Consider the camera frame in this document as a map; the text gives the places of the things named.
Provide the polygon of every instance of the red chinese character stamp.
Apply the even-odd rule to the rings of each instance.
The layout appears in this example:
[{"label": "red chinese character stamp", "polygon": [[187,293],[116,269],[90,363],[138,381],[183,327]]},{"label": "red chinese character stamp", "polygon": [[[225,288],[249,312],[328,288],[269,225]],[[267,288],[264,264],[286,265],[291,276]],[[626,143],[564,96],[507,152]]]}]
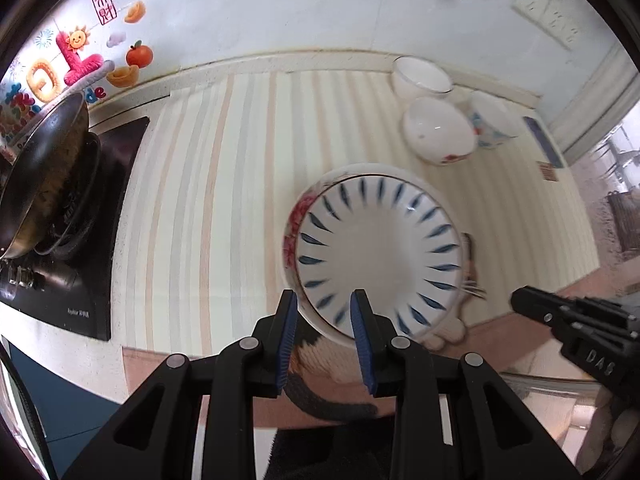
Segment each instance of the red chinese character stamp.
[{"label": "red chinese character stamp", "polygon": [[94,3],[95,13],[98,15],[100,24],[104,25],[116,18],[116,8],[113,0],[91,0]]}]

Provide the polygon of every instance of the plate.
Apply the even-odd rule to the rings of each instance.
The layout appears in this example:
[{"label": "plate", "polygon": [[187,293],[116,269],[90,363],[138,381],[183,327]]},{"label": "plate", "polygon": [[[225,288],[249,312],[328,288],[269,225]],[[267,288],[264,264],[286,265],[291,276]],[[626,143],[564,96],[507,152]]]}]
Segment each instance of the plate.
[{"label": "plate", "polygon": [[353,346],[356,288],[398,333],[415,339],[462,296],[464,247],[450,208],[398,168],[355,164],[325,175],[292,209],[283,252],[305,319],[346,346]]}]

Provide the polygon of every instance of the wall socket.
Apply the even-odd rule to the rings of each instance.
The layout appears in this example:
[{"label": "wall socket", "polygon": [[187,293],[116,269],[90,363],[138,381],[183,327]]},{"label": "wall socket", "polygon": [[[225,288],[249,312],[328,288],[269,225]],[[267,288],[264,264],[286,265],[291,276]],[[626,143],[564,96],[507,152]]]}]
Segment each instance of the wall socket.
[{"label": "wall socket", "polygon": [[580,37],[580,28],[565,15],[562,0],[515,0],[513,9],[569,50],[574,48]]}]

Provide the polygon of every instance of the white tiled wall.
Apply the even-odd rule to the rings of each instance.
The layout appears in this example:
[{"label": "white tiled wall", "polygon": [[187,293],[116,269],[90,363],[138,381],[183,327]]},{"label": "white tiled wall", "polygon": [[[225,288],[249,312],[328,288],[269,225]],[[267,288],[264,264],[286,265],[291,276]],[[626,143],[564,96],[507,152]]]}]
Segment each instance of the white tiled wall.
[{"label": "white tiled wall", "polygon": [[[41,28],[54,27],[57,33],[88,25],[92,43],[81,57],[99,53],[116,66],[125,64],[129,45],[142,40],[153,49],[154,61],[141,69],[140,82],[258,52],[353,48],[415,54],[542,94],[540,113],[547,121],[616,41],[585,0],[563,0],[583,31],[572,52],[514,12],[513,0],[143,0],[146,15],[135,24],[123,17],[137,0],[113,1],[118,17],[104,26],[91,0],[66,0]],[[112,32],[125,32],[127,40],[107,48]],[[34,53],[28,43],[18,57],[29,65],[35,54],[42,52]],[[55,44],[45,54],[54,58]],[[0,91],[6,92],[9,79]],[[121,91],[106,81],[98,86],[108,96]]]}]

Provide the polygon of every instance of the cloud sticker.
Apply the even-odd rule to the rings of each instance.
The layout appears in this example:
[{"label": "cloud sticker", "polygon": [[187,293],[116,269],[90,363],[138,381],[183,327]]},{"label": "cloud sticker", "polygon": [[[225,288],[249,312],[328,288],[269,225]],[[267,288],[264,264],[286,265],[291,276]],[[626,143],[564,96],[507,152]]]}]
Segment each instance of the cloud sticker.
[{"label": "cloud sticker", "polygon": [[124,32],[112,32],[107,40],[107,48],[112,48],[116,45],[121,44],[124,40],[127,39],[127,35]]}]

